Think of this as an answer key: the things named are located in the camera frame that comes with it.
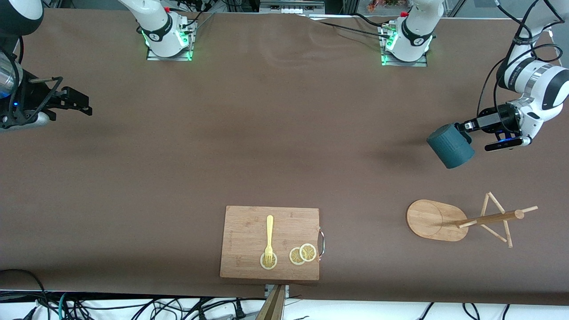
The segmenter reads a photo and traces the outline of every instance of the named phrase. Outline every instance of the cutting board handle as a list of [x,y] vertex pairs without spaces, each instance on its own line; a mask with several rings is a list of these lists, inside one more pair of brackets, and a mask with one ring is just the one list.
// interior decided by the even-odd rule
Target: cutting board handle
[[322,261],[326,242],[324,241],[324,231],[322,231],[322,227],[318,227],[318,232],[320,232],[320,235],[322,236],[322,252],[320,253],[320,256],[318,256],[318,261]]

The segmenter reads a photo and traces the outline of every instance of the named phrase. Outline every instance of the lemon slice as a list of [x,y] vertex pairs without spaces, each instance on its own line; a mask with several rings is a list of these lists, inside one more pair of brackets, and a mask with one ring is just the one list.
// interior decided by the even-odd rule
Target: lemon slice
[[290,250],[288,258],[290,259],[290,262],[292,262],[295,265],[301,265],[304,263],[304,260],[302,260],[302,258],[300,257],[300,247],[296,247]]
[[265,253],[263,252],[263,254],[261,254],[261,259],[259,260],[259,262],[261,263],[261,266],[264,269],[270,270],[277,265],[277,255],[275,255],[275,253],[273,252],[273,263],[266,265],[265,264]]
[[316,258],[316,248],[310,243],[305,243],[300,246],[300,258],[306,262],[310,262]]

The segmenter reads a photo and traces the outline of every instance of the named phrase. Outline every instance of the wooden cutting board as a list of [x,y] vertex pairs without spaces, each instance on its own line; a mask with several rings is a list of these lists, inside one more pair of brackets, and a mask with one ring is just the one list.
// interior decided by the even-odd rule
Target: wooden cutting board
[[[274,217],[273,252],[277,265],[266,270],[260,258],[267,246],[268,215]],[[316,281],[320,261],[316,257],[303,265],[294,265],[290,250],[310,243],[318,252],[320,211],[313,208],[275,208],[227,206],[221,250],[222,278]]]

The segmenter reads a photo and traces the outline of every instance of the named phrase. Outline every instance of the wooden stick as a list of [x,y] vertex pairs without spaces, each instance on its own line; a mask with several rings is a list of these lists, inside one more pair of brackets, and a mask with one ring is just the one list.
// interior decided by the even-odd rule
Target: wooden stick
[[457,227],[459,227],[459,229],[461,229],[461,228],[468,227],[469,225],[473,225],[473,224],[477,224],[477,223],[478,223],[478,221],[476,221],[476,219],[475,219],[475,220],[472,220],[469,222],[465,222],[461,225],[457,225]]
[[499,235],[498,233],[496,233],[494,230],[488,228],[485,224],[481,224],[481,227],[483,227],[484,229],[486,229],[488,232],[490,232],[491,234],[495,235],[496,238],[502,240],[502,242],[508,242],[506,239],[504,239],[504,237],[502,237],[501,235]]
[[482,204],[482,211],[480,211],[480,216],[484,216],[486,214],[486,206],[488,205],[488,194],[484,196],[484,203]]
[[510,235],[510,228],[508,227],[508,222],[504,220],[504,229],[506,229],[506,238],[508,239],[508,248],[512,248],[512,236]]
[[474,219],[459,220],[455,221],[455,225],[459,228],[464,228],[473,224],[490,224],[490,223],[500,222],[502,220],[523,219],[523,217],[524,217],[523,211],[515,210],[515,211],[505,212],[504,214],[494,214],[489,216],[477,217]]
[[498,202],[498,200],[496,200],[496,197],[492,194],[492,192],[487,193],[488,196],[490,197],[490,199],[492,199],[492,202],[494,204],[496,204],[496,207],[498,207],[498,210],[500,210],[500,212],[502,212],[503,214],[506,213],[506,211],[504,210],[504,208],[502,207],[502,205],[500,204],[500,202]]
[[533,207],[529,207],[529,208],[522,209],[522,211],[523,211],[524,213],[530,212],[530,211],[534,211],[534,210],[537,210],[537,206],[533,206]]

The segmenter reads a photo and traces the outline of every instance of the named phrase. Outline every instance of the brown tablecloth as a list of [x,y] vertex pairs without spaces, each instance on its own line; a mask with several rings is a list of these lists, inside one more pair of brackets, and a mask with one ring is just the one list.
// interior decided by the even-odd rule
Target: brown tablecloth
[[[136,26],[125,11],[47,10],[25,37],[25,69],[63,76],[94,113],[0,135],[1,268],[50,290],[261,296],[218,276],[225,206],[313,207],[320,281],[291,294],[569,302],[569,112],[516,150],[485,153],[494,138],[475,133],[454,170],[425,143],[475,116],[514,23],[442,20],[427,68],[384,67],[377,38],[296,15],[217,14],[186,63],[146,61]],[[488,191],[507,210],[539,206],[510,223],[513,249],[481,228],[448,243],[406,225],[417,199],[474,217]]]

